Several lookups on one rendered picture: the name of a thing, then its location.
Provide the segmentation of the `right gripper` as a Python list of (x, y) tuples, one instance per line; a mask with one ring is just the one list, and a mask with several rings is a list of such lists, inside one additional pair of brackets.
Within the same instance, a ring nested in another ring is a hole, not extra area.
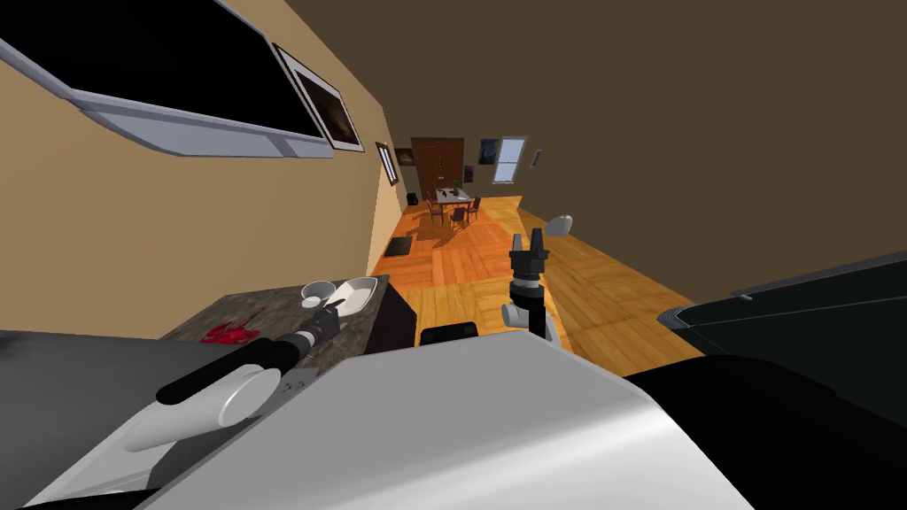
[(514, 275), (539, 275), (545, 271), (549, 251), (544, 249), (544, 229), (534, 228), (531, 231), (531, 248), (523, 249), (522, 234), (513, 234), (512, 249), (509, 253), (509, 266)]

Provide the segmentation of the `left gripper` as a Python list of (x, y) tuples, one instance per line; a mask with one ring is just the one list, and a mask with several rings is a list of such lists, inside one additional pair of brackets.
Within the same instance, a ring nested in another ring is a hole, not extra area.
[(304, 332), (312, 337), (313, 342), (326, 342), (335, 337), (341, 330), (337, 308), (345, 302), (340, 298), (326, 302), (324, 309), (304, 323)]

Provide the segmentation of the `white round bowl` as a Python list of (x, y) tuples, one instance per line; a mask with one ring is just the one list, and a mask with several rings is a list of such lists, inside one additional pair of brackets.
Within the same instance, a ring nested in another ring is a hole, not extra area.
[(336, 289), (337, 287), (333, 282), (310, 282), (300, 292), (302, 297), (301, 306), (304, 308), (314, 308), (330, 298)]

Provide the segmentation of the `white oblong dish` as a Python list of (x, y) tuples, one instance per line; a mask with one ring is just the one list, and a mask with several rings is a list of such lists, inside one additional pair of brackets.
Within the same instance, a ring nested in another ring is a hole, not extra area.
[(345, 302), (337, 308), (339, 317), (346, 317), (362, 311), (374, 295), (378, 280), (375, 277), (358, 277), (350, 279), (339, 285), (328, 302), (345, 298)]

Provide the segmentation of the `bright tall window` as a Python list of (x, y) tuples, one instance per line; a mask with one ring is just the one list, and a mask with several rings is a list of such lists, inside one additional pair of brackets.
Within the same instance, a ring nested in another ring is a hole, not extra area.
[(523, 150), (528, 138), (525, 136), (504, 136), (500, 139), (492, 184), (512, 184), (515, 182)]

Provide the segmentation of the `red flat object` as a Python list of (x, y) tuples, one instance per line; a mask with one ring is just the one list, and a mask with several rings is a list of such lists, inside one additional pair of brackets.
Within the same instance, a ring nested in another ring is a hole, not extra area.
[(200, 342), (203, 344), (247, 344), (252, 340), (255, 340), (259, 336), (260, 331), (257, 329), (248, 329), (246, 326), (263, 311), (264, 308), (261, 307), (246, 320), (238, 323), (234, 321), (224, 322), (207, 331), (200, 339)]

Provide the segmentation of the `brown wooden door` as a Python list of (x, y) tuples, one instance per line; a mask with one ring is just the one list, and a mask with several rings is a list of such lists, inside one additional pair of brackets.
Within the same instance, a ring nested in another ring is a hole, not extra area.
[(422, 199), (433, 201), (437, 189), (462, 184), (463, 138), (412, 137), (411, 144)]

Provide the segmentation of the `small brown framed picture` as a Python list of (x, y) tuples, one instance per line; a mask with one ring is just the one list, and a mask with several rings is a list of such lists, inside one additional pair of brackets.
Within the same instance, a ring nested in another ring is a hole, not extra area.
[(399, 177), (398, 171), (396, 171), (396, 167), (395, 165), (393, 165), (390, 148), (385, 143), (379, 142), (376, 142), (376, 148), (382, 160), (382, 165), (384, 167), (388, 182), (391, 186), (394, 186), (399, 182)]

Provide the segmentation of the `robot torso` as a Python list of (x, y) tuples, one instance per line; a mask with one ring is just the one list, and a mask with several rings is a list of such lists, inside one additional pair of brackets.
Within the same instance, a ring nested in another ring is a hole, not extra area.
[(292, 369), (247, 420), (126, 451), (155, 401), (23, 510), (150, 496), (180, 447), (271, 405), (322, 474), (313, 510), (754, 510), (644, 390), (526, 331)]

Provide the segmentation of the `white framed dark picture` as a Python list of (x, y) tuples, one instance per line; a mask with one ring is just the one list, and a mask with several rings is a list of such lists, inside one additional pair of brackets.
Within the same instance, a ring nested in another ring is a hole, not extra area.
[(287, 50), (276, 44), (274, 47), (301, 89), (315, 118), (320, 121), (331, 146), (335, 150), (363, 152), (364, 148), (339, 90), (303, 65)]

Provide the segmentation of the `black appliance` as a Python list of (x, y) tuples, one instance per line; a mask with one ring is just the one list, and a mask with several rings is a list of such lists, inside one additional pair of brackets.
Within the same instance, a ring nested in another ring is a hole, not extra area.
[(657, 320), (703, 354), (776, 363), (907, 428), (907, 252), (667, 309)]

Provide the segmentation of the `large dark window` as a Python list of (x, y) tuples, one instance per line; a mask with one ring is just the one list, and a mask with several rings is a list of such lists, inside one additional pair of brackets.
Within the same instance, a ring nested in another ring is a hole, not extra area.
[(155, 151), (334, 155), (275, 46), (224, 0), (0, 0), (0, 60)]

